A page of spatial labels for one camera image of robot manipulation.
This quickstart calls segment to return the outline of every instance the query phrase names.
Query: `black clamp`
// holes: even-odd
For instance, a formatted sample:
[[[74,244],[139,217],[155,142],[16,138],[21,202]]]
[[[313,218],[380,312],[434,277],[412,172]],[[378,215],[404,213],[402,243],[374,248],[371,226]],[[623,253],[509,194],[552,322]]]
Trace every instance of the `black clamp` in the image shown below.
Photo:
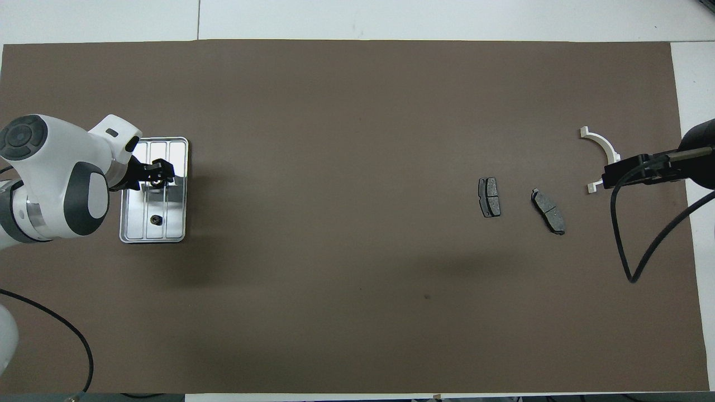
[[[174,165],[163,159],[152,161],[152,164],[141,163],[132,156],[127,164],[127,173],[117,185],[111,187],[111,191],[119,190],[139,190],[139,182],[150,182],[153,187],[161,188],[167,183],[174,182]]]

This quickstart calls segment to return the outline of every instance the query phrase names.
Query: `brown work surface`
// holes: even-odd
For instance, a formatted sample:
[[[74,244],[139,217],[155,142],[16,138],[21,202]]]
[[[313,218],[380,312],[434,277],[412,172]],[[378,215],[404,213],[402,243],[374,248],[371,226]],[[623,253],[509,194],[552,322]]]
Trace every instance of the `brown work surface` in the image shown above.
[[[706,390],[690,226],[637,285],[606,161],[673,149],[665,43],[195,41],[5,46],[0,124],[106,114],[191,143],[188,235],[92,236],[0,253],[3,288],[84,332],[92,391],[404,393]],[[479,177],[503,215],[484,218]],[[566,235],[531,204],[556,201]],[[635,264],[682,182],[619,202]],[[21,340],[0,392],[74,391],[86,359],[0,300]]]

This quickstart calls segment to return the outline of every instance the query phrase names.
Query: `metal tray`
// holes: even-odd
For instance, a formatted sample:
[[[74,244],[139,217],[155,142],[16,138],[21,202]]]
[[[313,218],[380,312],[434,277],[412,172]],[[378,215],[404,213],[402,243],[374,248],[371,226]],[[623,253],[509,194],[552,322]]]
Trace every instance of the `metal tray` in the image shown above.
[[[186,235],[186,186],[189,142],[183,137],[143,138],[134,148],[140,162],[163,158],[176,177],[163,188],[142,183],[140,191],[122,190],[119,239],[125,243],[180,242]]]

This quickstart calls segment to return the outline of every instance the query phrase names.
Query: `gray brake pad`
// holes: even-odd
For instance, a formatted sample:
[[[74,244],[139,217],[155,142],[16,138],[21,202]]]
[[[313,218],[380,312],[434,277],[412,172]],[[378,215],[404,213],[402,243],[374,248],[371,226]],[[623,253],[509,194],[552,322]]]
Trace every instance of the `gray brake pad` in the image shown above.
[[[566,224],[563,221],[561,211],[558,210],[554,201],[551,201],[551,199],[539,191],[538,188],[535,188],[531,193],[531,202],[533,202],[536,209],[539,210],[551,232],[557,235],[566,233]]]
[[[496,189],[496,178],[482,177],[479,179],[479,205],[484,217],[501,215],[499,192]]]

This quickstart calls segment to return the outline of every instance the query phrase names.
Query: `white floor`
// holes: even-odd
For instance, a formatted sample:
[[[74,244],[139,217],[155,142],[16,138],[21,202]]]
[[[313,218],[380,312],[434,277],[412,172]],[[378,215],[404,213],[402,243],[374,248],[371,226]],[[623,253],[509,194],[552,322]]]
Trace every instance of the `white floor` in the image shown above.
[[[0,1],[0,44],[248,38],[678,42],[672,50],[683,133],[715,117],[715,14],[697,0]],[[686,189],[689,202],[707,193],[692,182]],[[696,212],[691,225],[715,390],[715,204]],[[220,394],[187,401],[320,398],[349,397]]]

